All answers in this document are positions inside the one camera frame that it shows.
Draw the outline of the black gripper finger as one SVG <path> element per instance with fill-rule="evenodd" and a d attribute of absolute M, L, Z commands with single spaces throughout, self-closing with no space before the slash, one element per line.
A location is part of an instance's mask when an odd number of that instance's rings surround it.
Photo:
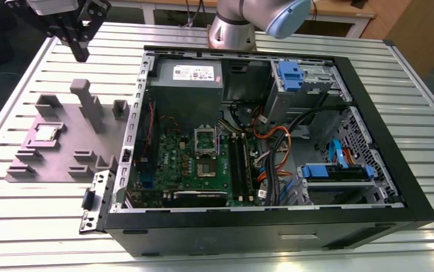
<path fill-rule="evenodd" d="M 7 1 L 7 7 L 48 37 L 56 36 L 76 59 L 79 1 Z"/>
<path fill-rule="evenodd" d="M 81 11 L 77 16 L 77 53 L 76 61 L 85 62 L 88 58 L 88 43 L 92 40 L 99 28 L 108 16 L 111 10 L 111 3 L 108 1 L 81 1 Z M 87 14 L 89 21 L 87 24 L 81 23 L 81 15 Z"/>

